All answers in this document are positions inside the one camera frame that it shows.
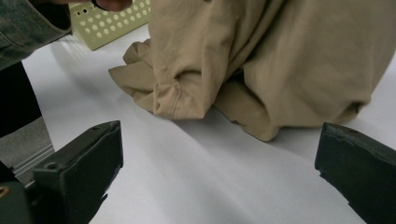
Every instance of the crumpled fabric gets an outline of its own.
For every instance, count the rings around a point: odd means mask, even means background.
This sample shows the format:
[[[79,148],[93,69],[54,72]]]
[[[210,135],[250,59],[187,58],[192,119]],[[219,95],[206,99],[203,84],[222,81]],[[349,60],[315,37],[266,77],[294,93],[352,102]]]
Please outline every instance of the crumpled fabric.
[[[109,70],[165,119],[213,105],[262,141],[355,118],[396,49],[396,1],[151,1],[150,39]]]

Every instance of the floor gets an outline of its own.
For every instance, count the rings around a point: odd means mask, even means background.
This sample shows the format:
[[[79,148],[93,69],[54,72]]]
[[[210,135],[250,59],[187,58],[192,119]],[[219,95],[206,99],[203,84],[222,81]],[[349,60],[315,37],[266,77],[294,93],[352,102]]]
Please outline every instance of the floor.
[[[0,138],[0,160],[25,185],[32,180],[32,166],[53,152],[42,117]]]

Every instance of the fabric fold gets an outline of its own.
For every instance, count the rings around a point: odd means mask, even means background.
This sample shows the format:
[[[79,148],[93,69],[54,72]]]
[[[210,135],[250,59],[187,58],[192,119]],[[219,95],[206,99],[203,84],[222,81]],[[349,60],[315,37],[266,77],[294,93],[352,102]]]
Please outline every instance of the fabric fold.
[[[166,119],[214,105],[247,133],[355,118],[396,49],[396,2],[162,0],[110,75]]]

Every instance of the white table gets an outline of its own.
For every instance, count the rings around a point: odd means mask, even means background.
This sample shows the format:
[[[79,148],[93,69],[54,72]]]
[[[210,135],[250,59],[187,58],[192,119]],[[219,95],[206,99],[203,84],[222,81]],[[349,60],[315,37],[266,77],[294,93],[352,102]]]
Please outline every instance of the white table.
[[[285,129],[264,143],[215,109],[173,122],[137,106],[107,70],[148,37],[144,26],[89,51],[69,36],[23,61],[55,149],[121,121],[125,165],[92,223],[364,223],[314,168],[320,129]],[[396,148],[395,85],[393,61],[371,104],[345,126]]]

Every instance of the plastic crate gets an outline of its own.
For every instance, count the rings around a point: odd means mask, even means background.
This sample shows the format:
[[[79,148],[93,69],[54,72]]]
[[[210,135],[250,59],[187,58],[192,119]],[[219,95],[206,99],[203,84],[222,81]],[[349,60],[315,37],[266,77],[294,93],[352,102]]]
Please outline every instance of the plastic crate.
[[[73,33],[95,50],[149,22],[150,0],[134,0],[121,12],[104,11],[92,3],[70,5]]]

